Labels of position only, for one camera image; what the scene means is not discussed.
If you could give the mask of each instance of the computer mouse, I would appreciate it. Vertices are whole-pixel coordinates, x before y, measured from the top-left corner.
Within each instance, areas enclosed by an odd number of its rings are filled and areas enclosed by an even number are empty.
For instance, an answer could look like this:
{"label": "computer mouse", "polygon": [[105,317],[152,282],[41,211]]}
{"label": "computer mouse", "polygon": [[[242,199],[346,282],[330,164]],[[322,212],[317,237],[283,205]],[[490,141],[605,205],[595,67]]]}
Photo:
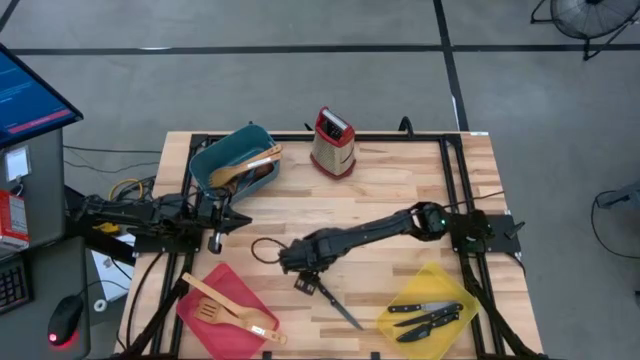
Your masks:
{"label": "computer mouse", "polygon": [[51,344],[62,345],[71,339],[78,327],[83,305],[82,297],[78,295],[67,296],[60,300],[49,319],[47,334]]}

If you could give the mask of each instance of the keyboard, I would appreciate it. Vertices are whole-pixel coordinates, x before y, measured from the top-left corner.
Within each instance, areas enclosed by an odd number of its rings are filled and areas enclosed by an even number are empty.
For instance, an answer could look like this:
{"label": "keyboard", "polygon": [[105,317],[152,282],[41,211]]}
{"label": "keyboard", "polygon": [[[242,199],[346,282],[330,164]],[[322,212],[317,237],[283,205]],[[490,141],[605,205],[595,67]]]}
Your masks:
{"label": "keyboard", "polygon": [[0,261],[0,314],[32,300],[24,259],[20,254]]}

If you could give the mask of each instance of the yellow cable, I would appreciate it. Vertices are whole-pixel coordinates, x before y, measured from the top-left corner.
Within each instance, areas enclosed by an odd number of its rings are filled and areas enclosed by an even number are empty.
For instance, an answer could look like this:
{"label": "yellow cable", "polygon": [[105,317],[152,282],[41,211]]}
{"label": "yellow cable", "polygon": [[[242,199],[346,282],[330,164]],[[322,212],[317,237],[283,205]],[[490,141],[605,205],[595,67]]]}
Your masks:
{"label": "yellow cable", "polygon": [[115,193],[116,189],[118,189],[121,185],[128,184],[128,183],[138,183],[138,189],[140,190],[140,195],[138,196],[138,199],[142,199],[142,194],[144,192],[142,183],[140,182],[140,180],[132,178],[132,179],[122,180],[119,183],[115,184],[111,188],[111,191],[109,191],[109,201],[113,200],[113,194]]}

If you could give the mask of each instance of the floor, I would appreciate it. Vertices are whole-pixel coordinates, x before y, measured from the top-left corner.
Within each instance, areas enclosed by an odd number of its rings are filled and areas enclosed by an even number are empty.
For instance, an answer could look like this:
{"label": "floor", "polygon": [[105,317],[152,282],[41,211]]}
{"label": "floor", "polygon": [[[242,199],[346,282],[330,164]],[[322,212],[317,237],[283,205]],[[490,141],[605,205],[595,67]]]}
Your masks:
{"label": "floor", "polygon": [[[0,42],[85,113],[65,128],[69,145],[158,150],[169,130],[249,121],[302,130],[325,104],[359,130],[392,130],[407,115],[419,130],[488,131],[511,211],[527,223],[520,239],[546,353],[636,359],[640,263],[607,253],[589,212],[595,194],[640,177],[640,26],[616,40],[631,45],[585,63],[580,42],[529,24],[536,3],[0,0]],[[101,169],[158,159],[65,158]],[[154,173],[65,169],[67,184],[103,196]],[[596,225],[611,248],[640,255],[637,218],[597,211]],[[94,326],[92,355],[110,352],[116,327]]]}

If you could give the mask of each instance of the knife blade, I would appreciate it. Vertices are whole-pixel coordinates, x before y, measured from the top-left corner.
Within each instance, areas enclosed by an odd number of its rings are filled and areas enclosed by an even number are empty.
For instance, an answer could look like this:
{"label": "knife blade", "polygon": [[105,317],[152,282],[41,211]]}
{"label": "knife blade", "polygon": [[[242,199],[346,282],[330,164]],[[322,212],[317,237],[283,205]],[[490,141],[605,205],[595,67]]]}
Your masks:
{"label": "knife blade", "polygon": [[422,310],[424,312],[435,311],[445,306],[449,306],[451,304],[455,304],[455,301],[445,301],[445,302],[437,302],[437,303],[426,303],[426,304],[415,304],[415,305],[396,305],[389,306],[387,310],[390,313],[394,312],[414,312],[418,310]]}
{"label": "knife blade", "polygon": [[338,312],[342,316],[344,316],[344,318],[347,319],[347,321],[351,323],[351,325],[353,325],[358,330],[364,330],[362,326],[360,326],[360,324],[358,323],[358,320],[356,320],[353,316],[351,316],[351,314],[349,314],[347,309],[345,309],[344,306],[342,306],[342,304],[340,304],[338,300],[336,300],[336,298],[333,295],[331,295],[329,290],[327,290],[327,288],[324,287],[324,285],[322,285],[320,281],[318,281],[316,285],[318,287],[318,290],[320,290],[320,292],[322,293],[322,295],[324,295],[327,299],[329,299],[331,306],[333,306],[336,310],[338,310]]}
{"label": "knife blade", "polygon": [[393,326],[396,327],[402,327],[402,326],[409,326],[409,325],[413,325],[413,324],[419,324],[421,322],[425,322],[425,321],[435,321],[436,319],[438,319],[439,317],[445,316],[445,315],[449,315],[452,313],[457,313],[458,311],[462,310],[463,306],[462,304],[459,303],[453,303],[449,306],[445,306],[439,310],[430,312],[428,314],[425,315],[420,315],[416,318],[413,319],[409,319],[409,320],[405,320],[402,322],[399,322]]}
{"label": "knife blade", "polygon": [[424,339],[431,335],[431,330],[440,326],[447,325],[452,321],[456,321],[460,318],[460,314],[453,313],[440,317],[432,322],[422,324],[415,329],[409,330],[406,333],[396,338],[397,342],[414,342],[420,339]]}

